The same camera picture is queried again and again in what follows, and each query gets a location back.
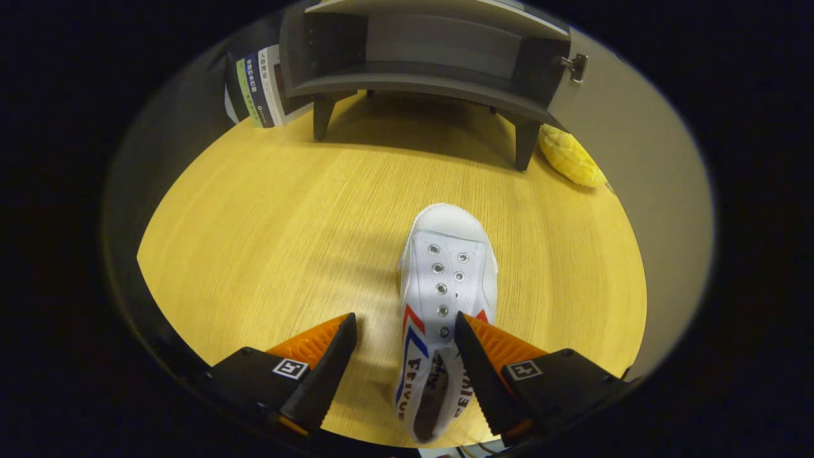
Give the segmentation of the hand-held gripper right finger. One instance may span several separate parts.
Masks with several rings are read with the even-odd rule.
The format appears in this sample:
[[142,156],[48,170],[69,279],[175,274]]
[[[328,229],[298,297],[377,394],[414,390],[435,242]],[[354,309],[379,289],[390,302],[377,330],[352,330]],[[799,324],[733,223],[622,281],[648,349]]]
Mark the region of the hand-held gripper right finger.
[[462,312],[454,341],[486,423],[508,446],[562,434],[637,385],[576,350],[541,350]]

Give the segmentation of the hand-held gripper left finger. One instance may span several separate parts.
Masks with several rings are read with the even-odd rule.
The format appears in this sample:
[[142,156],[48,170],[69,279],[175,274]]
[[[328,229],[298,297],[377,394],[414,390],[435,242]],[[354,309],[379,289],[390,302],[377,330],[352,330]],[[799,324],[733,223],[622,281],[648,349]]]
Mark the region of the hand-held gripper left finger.
[[257,428],[308,438],[321,428],[357,346],[348,313],[261,351],[244,346],[203,372],[203,388]]

